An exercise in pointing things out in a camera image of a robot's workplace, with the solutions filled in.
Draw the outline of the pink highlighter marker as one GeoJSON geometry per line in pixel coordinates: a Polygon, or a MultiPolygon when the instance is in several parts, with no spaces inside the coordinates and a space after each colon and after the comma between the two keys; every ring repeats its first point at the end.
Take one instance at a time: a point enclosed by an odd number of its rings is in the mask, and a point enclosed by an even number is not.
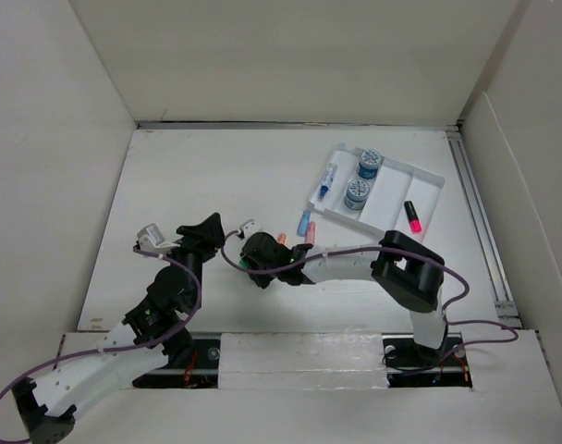
{"type": "Polygon", "coordinates": [[[412,201],[404,202],[404,209],[409,221],[409,227],[412,233],[418,234],[422,232],[422,223],[417,214],[416,208],[412,201]]]}

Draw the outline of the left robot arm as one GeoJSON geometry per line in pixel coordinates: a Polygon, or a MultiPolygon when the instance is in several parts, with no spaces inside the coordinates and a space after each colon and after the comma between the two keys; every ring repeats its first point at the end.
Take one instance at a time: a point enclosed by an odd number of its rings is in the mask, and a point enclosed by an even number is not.
{"type": "Polygon", "coordinates": [[[185,364],[193,348],[186,325],[202,305],[202,266],[225,244],[221,216],[177,229],[167,241],[155,224],[143,228],[133,251],[166,266],[143,299],[88,351],[64,356],[53,371],[24,376],[11,389],[31,443],[58,443],[97,402],[167,364],[185,364]]]}

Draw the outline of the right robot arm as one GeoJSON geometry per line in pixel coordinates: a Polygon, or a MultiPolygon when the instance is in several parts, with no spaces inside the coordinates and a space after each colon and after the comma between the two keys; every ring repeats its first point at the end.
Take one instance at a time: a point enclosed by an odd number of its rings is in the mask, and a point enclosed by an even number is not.
{"type": "Polygon", "coordinates": [[[379,286],[409,311],[413,330],[410,366],[420,368],[446,353],[448,327],[444,321],[442,285],[443,258],[396,230],[386,232],[376,251],[361,247],[318,248],[311,243],[293,248],[272,235],[257,232],[246,239],[240,262],[253,273],[250,279],[262,289],[277,279],[291,286],[316,285],[326,281],[360,280],[379,286]]]}

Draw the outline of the pink capped small tube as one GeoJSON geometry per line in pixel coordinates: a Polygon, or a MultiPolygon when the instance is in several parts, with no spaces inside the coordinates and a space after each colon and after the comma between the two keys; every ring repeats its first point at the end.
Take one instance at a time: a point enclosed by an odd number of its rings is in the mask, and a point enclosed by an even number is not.
{"type": "Polygon", "coordinates": [[[315,239],[316,239],[316,223],[311,221],[307,227],[305,242],[314,245],[315,239]]]}

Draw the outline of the blue capped small tube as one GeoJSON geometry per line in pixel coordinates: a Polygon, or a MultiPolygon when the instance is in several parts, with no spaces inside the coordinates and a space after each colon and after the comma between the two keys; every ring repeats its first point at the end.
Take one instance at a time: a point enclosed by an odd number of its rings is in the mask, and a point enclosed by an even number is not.
{"type": "Polygon", "coordinates": [[[311,220],[311,212],[309,210],[304,210],[299,221],[297,234],[301,237],[305,237],[308,231],[308,226],[311,220]]]}

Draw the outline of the white organizer tray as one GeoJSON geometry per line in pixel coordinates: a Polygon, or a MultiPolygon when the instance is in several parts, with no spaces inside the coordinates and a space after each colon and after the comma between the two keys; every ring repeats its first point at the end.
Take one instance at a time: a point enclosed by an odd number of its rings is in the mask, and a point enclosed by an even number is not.
{"type": "Polygon", "coordinates": [[[362,179],[358,175],[358,167],[363,151],[365,150],[361,148],[349,149],[343,143],[336,146],[326,165],[335,163],[338,166],[333,185],[320,200],[319,179],[309,196],[309,208],[321,216],[379,237],[394,229],[404,232],[416,241],[422,241],[430,227],[446,180],[439,175],[382,155],[383,162],[377,176],[374,179],[363,179],[371,188],[366,204],[361,210],[351,210],[345,205],[346,187],[351,180],[362,179]],[[405,201],[413,202],[421,221],[421,233],[411,232],[404,209],[405,201]]]}

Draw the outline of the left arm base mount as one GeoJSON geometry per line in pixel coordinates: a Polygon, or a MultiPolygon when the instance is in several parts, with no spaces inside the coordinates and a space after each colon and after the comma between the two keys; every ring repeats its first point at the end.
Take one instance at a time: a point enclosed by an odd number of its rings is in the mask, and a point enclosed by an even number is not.
{"type": "Polygon", "coordinates": [[[139,376],[135,389],[217,389],[221,358],[221,333],[184,330],[166,342],[174,354],[166,365],[139,376]]]}

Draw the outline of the aluminium rail back edge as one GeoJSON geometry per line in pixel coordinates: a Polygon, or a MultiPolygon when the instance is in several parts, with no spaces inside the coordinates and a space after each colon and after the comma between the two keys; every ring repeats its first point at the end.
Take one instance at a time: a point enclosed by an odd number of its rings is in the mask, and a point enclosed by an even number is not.
{"type": "Polygon", "coordinates": [[[399,129],[459,131],[459,125],[381,125],[323,122],[282,121],[175,121],[137,120],[138,130],[305,130],[305,129],[399,129]]]}

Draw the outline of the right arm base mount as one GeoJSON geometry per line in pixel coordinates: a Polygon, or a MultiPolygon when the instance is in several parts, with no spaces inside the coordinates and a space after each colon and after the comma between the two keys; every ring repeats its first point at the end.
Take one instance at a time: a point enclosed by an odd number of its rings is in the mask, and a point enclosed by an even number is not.
{"type": "Polygon", "coordinates": [[[472,388],[465,351],[445,355],[462,343],[459,333],[448,335],[440,350],[418,345],[411,335],[383,335],[384,355],[390,389],[472,388]]]}

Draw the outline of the aluminium rail right side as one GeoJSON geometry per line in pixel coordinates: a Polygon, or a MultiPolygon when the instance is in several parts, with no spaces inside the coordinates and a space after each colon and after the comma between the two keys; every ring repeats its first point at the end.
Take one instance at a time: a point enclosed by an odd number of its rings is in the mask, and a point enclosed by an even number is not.
{"type": "Polygon", "coordinates": [[[462,136],[457,130],[448,130],[446,139],[470,210],[470,217],[479,239],[499,321],[509,327],[523,329],[478,185],[470,167],[470,160],[466,154],[462,136]]]}

